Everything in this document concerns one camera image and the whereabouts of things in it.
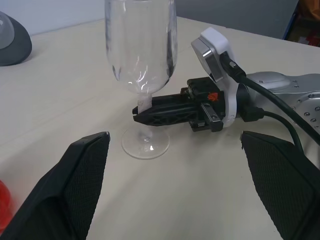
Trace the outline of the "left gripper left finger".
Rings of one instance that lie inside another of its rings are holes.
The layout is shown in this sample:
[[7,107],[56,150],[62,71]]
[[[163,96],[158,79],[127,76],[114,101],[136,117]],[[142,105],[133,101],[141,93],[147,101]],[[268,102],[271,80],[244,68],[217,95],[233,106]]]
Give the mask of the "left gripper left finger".
[[107,131],[73,142],[35,185],[2,240],[84,240],[101,194],[110,144]]

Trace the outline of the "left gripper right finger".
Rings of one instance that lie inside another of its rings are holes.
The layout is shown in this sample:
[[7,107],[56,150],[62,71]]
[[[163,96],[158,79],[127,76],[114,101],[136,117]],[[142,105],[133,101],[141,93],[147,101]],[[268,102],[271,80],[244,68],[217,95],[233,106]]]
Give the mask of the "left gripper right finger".
[[291,142],[243,131],[255,190],[284,240],[320,238],[320,170]]

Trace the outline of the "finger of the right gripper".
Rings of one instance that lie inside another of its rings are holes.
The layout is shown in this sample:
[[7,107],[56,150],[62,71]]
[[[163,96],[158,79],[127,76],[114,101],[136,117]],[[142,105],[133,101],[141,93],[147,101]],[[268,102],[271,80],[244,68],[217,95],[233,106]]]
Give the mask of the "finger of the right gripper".
[[153,127],[202,121],[202,114],[194,102],[156,104],[141,113],[136,106],[132,114],[135,122]]
[[163,95],[163,96],[154,96],[152,97],[152,105],[187,105],[191,104],[192,101],[189,98],[187,93],[178,93],[171,95]]

